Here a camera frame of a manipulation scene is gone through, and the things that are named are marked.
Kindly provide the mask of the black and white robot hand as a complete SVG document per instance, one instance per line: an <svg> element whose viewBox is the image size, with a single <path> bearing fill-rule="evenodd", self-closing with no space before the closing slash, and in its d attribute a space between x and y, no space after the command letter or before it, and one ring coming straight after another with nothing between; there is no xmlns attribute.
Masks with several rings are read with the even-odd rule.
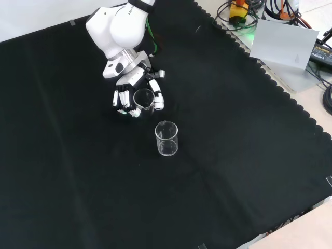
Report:
<svg viewBox="0 0 332 249"><path fill-rule="evenodd" d="M157 82L165 71L153 71L143 64L122 76L115 85L113 107L123 115L137 118L144 110L162 110L164 97Z"/></svg>

